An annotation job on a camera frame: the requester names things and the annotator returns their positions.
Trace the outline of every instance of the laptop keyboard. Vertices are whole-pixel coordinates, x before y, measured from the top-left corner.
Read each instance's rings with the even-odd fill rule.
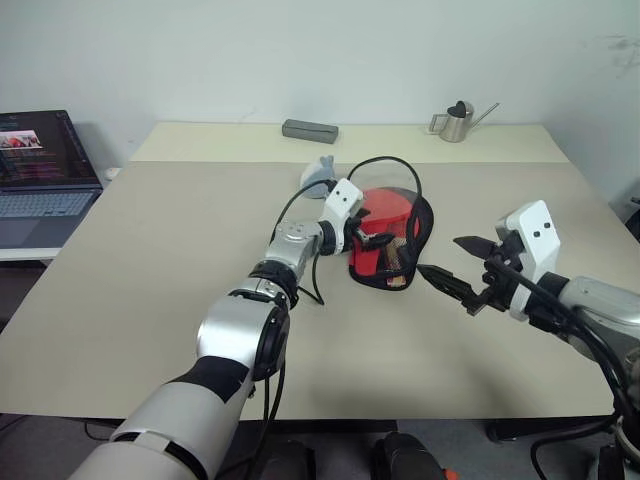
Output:
[[[92,195],[91,192],[2,195],[0,218],[72,217],[82,212]]]

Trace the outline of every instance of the wire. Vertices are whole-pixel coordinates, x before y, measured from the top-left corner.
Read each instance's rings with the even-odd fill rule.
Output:
[[[547,480],[547,477],[542,471],[542,467],[540,466],[540,462],[538,461],[538,450],[540,449],[540,447],[544,445],[548,445],[550,443],[565,442],[568,440],[577,440],[578,438],[594,435],[596,433],[602,432],[607,428],[609,428],[611,425],[613,425],[616,422],[617,419],[618,419],[618,413],[613,412],[606,420],[603,420],[597,423],[596,425],[593,425],[592,427],[582,429],[582,430],[577,430],[574,432],[563,433],[563,434],[555,435],[552,437],[543,438],[533,442],[531,444],[531,449],[529,451],[529,454],[531,456],[531,464],[533,465],[533,468],[535,469],[536,473],[540,477],[540,480]]]
[[[258,460],[262,455],[262,451],[267,443],[267,431],[269,430],[269,426],[276,418],[276,414],[278,413],[278,407],[280,406],[280,400],[282,399],[282,392],[284,391],[284,378],[285,378],[286,365],[282,364],[280,368],[280,375],[278,376],[278,387],[276,388],[276,396],[273,400],[273,406],[271,407],[271,413],[269,414],[269,418],[266,422],[265,428],[262,431],[262,435],[260,437],[260,441],[258,442],[258,446],[253,454],[253,458],[249,463],[249,467],[247,472],[244,475],[244,480],[251,480],[251,477],[254,474],[256,465],[258,464]]]
[[[271,409],[269,409],[269,403],[270,403],[269,402],[269,379],[265,380],[265,385],[264,385],[265,386],[265,392],[264,392],[265,402],[264,402],[264,410],[262,415],[263,426],[260,432],[260,439],[258,440],[258,446],[254,450],[253,454],[220,470],[216,475],[215,480],[219,480],[222,477],[228,475],[229,473],[247,464],[249,465],[249,467],[245,473],[244,478],[245,479],[251,478],[251,476],[253,475],[253,471],[255,470],[256,464],[258,462],[258,459],[262,454],[262,451],[264,450],[269,426],[271,425],[273,420],[276,418],[276,414],[278,413],[278,407],[280,406],[280,400],[282,399],[282,392],[284,391],[284,378],[285,378],[285,364],[283,363],[282,367],[280,368],[280,375],[278,377],[278,386],[276,387],[276,395],[273,400],[273,406],[271,407]]]
[[[278,219],[276,220],[276,224],[273,227],[273,231],[271,232],[271,241],[273,241],[273,238],[276,235],[276,228],[277,226],[280,224],[280,222],[282,222],[282,219],[284,218],[284,216],[287,214],[287,211],[289,210],[289,208],[291,207],[291,205],[293,205],[293,202],[296,201],[296,199],[302,195],[304,192],[306,192],[307,190],[309,190],[312,187],[315,187],[316,185],[326,185],[327,188],[329,189],[329,191],[331,191],[333,189],[333,186],[336,184],[335,180],[329,180],[329,179],[324,179],[324,180],[316,180],[315,182],[311,182],[309,185],[305,185],[304,187],[302,187],[300,190],[298,190],[293,197],[291,197],[289,199],[289,201],[286,203],[286,205],[284,206],[284,208],[282,209],[282,211],[280,212],[280,215],[278,215]],[[316,256],[313,259],[313,267],[311,268],[311,281],[313,283],[313,290],[315,291],[315,295],[313,293],[311,293],[309,290],[307,290],[306,288],[303,287],[298,287],[298,290],[300,290],[302,293],[304,293],[305,295],[308,295],[309,297],[311,297],[313,300],[316,301],[316,303],[318,303],[319,305],[324,305],[324,299],[322,298],[322,295],[320,295],[320,290],[318,289],[318,281],[316,279],[316,265],[318,263],[318,257],[320,256],[320,252],[318,252],[316,254]]]
[[[402,165],[404,165],[405,167],[407,167],[409,169],[409,171],[411,172],[411,175],[413,175],[414,180],[416,181],[416,191],[418,194],[418,197],[422,196],[422,183],[420,183],[420,177],[418,177],[418,174],[416,173],[416,171],[414,170],[414,168],[411,166],[411,164],[409,162],[407,162],[406,160],[402,160],[401,158],[398,157],[392,157],[392,156],[381,156],[381,157],[374,157],[374,158],[370,158],[369,160],[365,160],[363,162],[360,162],[359,164],[357,164],[355,167],[353,167],[351,169],[351,171],[349,172],[349,175],[347,175],[347,180],[351,180],[351,176],[354,174],[354,172],[364,166],[367,165],[369,163],[374,163],[374,162],[381,162],[383,160],[391,160],[393,162],[398,162],[401,163]]]
[[[528,278],[524,277],[508,265],[497,258],[490,258],[487,263],[498,270],[509,279],[524,286],[531,293],[542,300],[547,306],[552,308],[557,314],[564,317],[569,323],[564,326],[572,335],[580,338],[593,354],[594,359],[600,366],[602,373],[609,384],[614,396],[614,405],[620,409],[622,415],[632,424],[637,424],[633,419],[637,417],[632,403],[626,394],[626,377],[620,361],[611,347],[600,337],[585,321],[563,305],[560,300],[549,293],[544,288],[536,285]]]
[[[84,434],[87,437],[89,437],[91,440],[95,440],[96,442],[108,442],[109,441],[109,437],[102,438],[102,437],[96,437],[95,435],[92,435],[89,432],[89,422],[84,422]]]
[[[404,165],[405,167],[407,167],[409,169],[409,171],[411,172],[411,175],[413,175],[413,179],[416,182],[416,200],[413,202],[413,205],[411,206],[411,213],[409,215],[409,218],[407,219],[407,235],[406,235],[406,238],[407,238],[407,249],[409,250],[409,252],[418,253],[418,252],[416,252],[415,237],[414,237],[414,234],[413,234],[413,229],[414,229],[414,227],[416,225],[416,220],[418,219],[419,203],[420,203],[420,198],[422,198],[422,182],[420,182],[420,177],[416,173],[415,169],[411,166],[411,164],[409,162],[407,162],[406,160],[402,160],[401,158],[393,157],[393,156],[390,156],[390,155],[374,157],[374,158],[370,158],[368,160],[365,160],[363,162],[360,162],[355,167],[353,167],[351,169],[351,171],[349,172],[349,175],[347,175],[347,180],[351,180],[351,176],[354,174],[354,172],[358,168],[360,168],[360,167],[362,167],[364,165],[368,165],[369,163],[382,162],[384,160],[391,160],[392,162],[397,162],[397,163],[400,163],[400,164]]]
[[[22,415],[21,417],[18,418],[14,418],[13,420],[11,420],[9,423],[7,423],[6,425],[3,425],[2,427],[0,427],[0,433],[4,432],[5,430],[8,430],[9,428],[11,428],[13,425],[20,423],[24,420],[26,420],[27,418],[29,418],[29,415]]]
[[[276,224],[273,226],[273,231],[271,232],[271,241],[273,241],[273,237],[276,236],[276,227],[280,224],[280,222],[282,221],[282,219],[284,218],[284,216],[287,214],[287,211],[289,210],[289,208],[291,207],[291,205],[293,205],[293,202],[296,201],[296,199],[302,195],[304,192],[306,192],[307,190],[309,190],[312,187],[315,187],[316,185],[326,185],[327,188],[329,189],[329,191],[331,191],[331,189],[333,188],[333,186],[336,184],[335,180],[329,180],[329,179],[325,179],[325,180],[316,180],[315,182],[311,182],[309,185],[305,185],[304,187],[302,187],[300,190],[298,190],[293,197],[291,197],[289,199],[289,201],[286,203],[286,205],[284,206],[284,208],[282,209],[282,211],[280,212],[280,215],[278,215],[278,219],[276,220]]]
[[[316,278],[316,266],[318,265],[318,258],[320,258],[320,252],[316,253],[316,256],[313,257],[313,265],[311,266],[311,283],[313,284],[313,291],[315,292],[315,295],[306,288],[300,286],[298,287],[298,290],[300,290],[305,295],[313,298],[319,305],[324,305],[324,298],[322,298],[322,295],[320,294],[320,290],[318,288],[318,280]]]

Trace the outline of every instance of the table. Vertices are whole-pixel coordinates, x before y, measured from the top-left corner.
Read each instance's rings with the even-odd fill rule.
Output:
[[[191,131],[189,125],[171,128]],[[207,131],[215,137],[217,128],[197,126],[196,137],[208,138]],[[495,238],[499,217],[543,198],[563,242],[560,273],[637,290],[635,240],[537,131],[530,141],[555,151],[552,162],[416,165],[436,215],[422,263],[443,266],[479,288],[481,262],[451,239]],[[137,161],[113,181],[0,335],[0,411],[121,418],[157,385],[190,368],[207,308],[261,258],[272,223],[309,160],[301,154],[297,163],[238,163],[245,146],[220,156],[193,150],[184,158],[202,161],[175,162],[178,151],[152,148],[162,143],[158,138],[152,133]],[[290,149],[311,148],[294,142]],[[202,144],[216,148],[215,142]],[[469,158],[468,147],[459,146]],[[332,153],[331,146],[313,147]],[[293,158],[289,147],[270,148]],[[404,156],[438,159],[422,148]],[[536,149],[524,150],[535,157]],[[145,151],[161,161],[141,158]],[[277,157],[269,152],[264,158]],[[478,151],[477,157],[490,155]],[[315,218],[320,210],[318,202],[302,200],[291,215]],[[469,317],[421,278],[404,292],[364,287],[350,279],[346,262],[345,256],[327,257],[318,265],[325,307],[302,297],[292,311],[280,418],[609,413],[610,394],[597,366],[561,341],[490,309]],[[258,418],[261,403],[259,389],[242,418]]]

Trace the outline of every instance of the floor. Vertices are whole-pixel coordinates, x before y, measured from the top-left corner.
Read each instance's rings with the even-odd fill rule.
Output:
[[[0,417],[0,429],[16,419]],[[106,437],[109,428],[91,425],[90,433]],[[400,431],[418,437],[440,461],[462,480],[537,479],[529,463],[531,439],[492,443],[482,422],[467,420],[420,420],[399,422]],[[240,428],[230,457],[242,457],[253,448],[248,433]],[[270,441],[296,439],[315,450],[318,480],[368,480],[369,454],[382,434],[274,435]],[[579,442],[547,446],[541,463],[548,477],[584,480],[594,454],[608,437],[599,435]],[[99,441],[86,437],[83,424],[53,417],[27,417],[0,432],[0,478],[53,480],[67,478]]]

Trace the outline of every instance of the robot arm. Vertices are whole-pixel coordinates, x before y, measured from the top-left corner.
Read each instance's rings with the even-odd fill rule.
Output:
[[[307,260],[346,249],[362,202],[362,192],[342,179],[319,221],[277,225],[249,277],[209,309],[193,368],[159,387],[71,478],[213,479],[254,383],[283,365]]]
[[[527,204],[496,226],[500,243],[480,237],[454,242],[485,261],[480,294],[440,267],[418,265],[438,290],[476,315],[489,305],[567,341],[603,368],[621,418],[616,434],[640,463],[640,295],[598,280],[554,273],[560,248],[544,202]]]

